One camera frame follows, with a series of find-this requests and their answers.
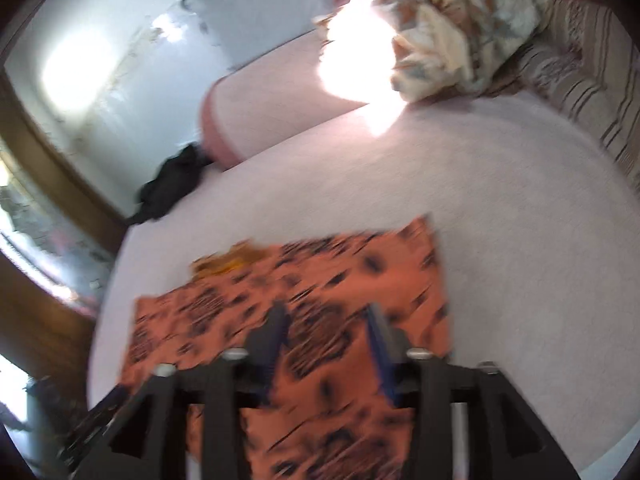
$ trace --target bed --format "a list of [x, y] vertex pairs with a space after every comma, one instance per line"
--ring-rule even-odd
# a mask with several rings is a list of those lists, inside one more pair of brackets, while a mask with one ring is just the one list
[[584, 469], [640, 418], [640, 205], [596, 142], [525, 91], [366, 105], [210, 170], [168, 216], [127, 234], [90, 405], [118, 382], [136, 297], [184, 284], [198, 257], [424, 213], [441, 240], [454, 360], [497, 361]]

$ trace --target metal screw head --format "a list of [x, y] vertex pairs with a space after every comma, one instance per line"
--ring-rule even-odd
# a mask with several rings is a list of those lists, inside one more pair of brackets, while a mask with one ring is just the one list
[[249, 355], [249, 352], [244, 348], [229, 348], [222, 352], [222, 358], [225, 361], [241, 361]]
[[178, 368], [169, 363], [162, 363], [154, 369], [154, 375], [158, 377], [170, 377], [176, 373]]
[[482, 361], [478, 364], [478, 369], [489, 375], [495, 375], [500, 372], [500, 368], [493, 361]]
[[433, 352], [429, 352], [424, 348], [409, 348], [406, 356], [413, 361], [425, 361], [433, 357]]

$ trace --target black cloth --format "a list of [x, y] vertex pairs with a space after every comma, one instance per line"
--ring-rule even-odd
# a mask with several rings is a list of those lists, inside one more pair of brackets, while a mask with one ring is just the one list
[[158, 220], [166, 215], [181, 198], [196, 189], [203, 168], [210, 163], [197, 144], [189, 144], [178, 155], [168, 158], [156, 178], [138, 192], [140, 208], [127, 221], [129, 225]]

